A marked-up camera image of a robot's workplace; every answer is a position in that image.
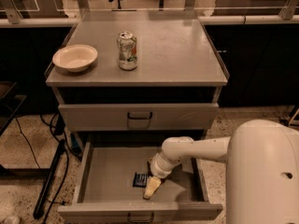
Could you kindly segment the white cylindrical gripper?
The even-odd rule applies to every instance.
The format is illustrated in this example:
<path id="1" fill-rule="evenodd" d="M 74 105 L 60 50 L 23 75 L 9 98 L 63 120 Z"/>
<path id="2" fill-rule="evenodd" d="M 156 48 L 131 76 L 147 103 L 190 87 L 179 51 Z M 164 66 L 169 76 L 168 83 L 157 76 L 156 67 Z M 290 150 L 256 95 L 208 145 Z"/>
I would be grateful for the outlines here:
<path id="1" fill-rule="evenodd" d="M 154 192 L 161 186 L 162 180 L 167 178 L 173 169 L 181 165 L 182 159 L 169 160 L 162 152 L 157 153 L 150 162 L 149 168 L 153 176 L 148 180 L 143 198 L 149 200 Z"/>

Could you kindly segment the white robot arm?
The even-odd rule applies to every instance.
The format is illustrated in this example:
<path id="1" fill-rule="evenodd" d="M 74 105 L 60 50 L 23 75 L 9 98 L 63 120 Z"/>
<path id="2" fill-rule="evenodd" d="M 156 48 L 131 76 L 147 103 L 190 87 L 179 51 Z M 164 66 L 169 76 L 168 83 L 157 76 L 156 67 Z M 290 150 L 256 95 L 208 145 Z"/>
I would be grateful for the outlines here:
<path id="1" fill-rule="evenodd" d="M 226 224 L 299 224 L 299 132 L 270 120 L 241 124 L 230 137 L 170 137 L 149 162 L 150 199 L 186 158 L 226 164 Z"/>

